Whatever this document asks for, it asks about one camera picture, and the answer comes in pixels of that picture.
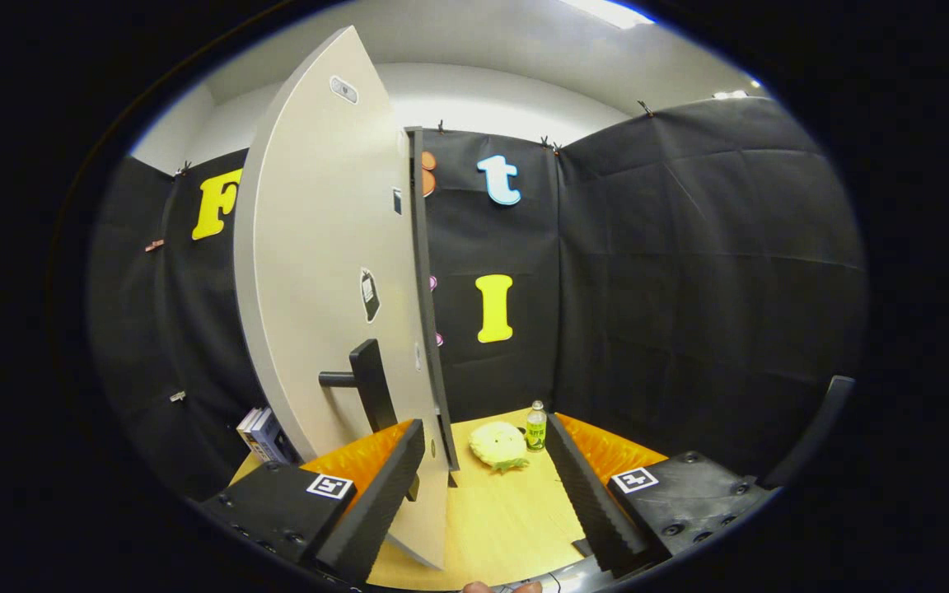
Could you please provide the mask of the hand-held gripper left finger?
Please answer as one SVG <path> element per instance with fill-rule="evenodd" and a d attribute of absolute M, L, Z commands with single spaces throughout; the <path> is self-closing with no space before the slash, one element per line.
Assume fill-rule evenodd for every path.
<path fill-rule="evenodd" d="M 425 454 L 410 419 L 304 465 L 264 462 L 199 504 L 215 526 L 279 562 L 364 583 Z"/>

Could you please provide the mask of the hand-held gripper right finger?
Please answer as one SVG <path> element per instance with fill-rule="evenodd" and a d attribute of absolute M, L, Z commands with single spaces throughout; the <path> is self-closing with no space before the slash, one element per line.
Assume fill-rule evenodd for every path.
<path fill-rule="evenodd" d="M 613 577 L 692 555 L 774 495 L 699 451 L 666 457 L 565 414 L 549 414 L 546 435 L 591 555 Z"/>

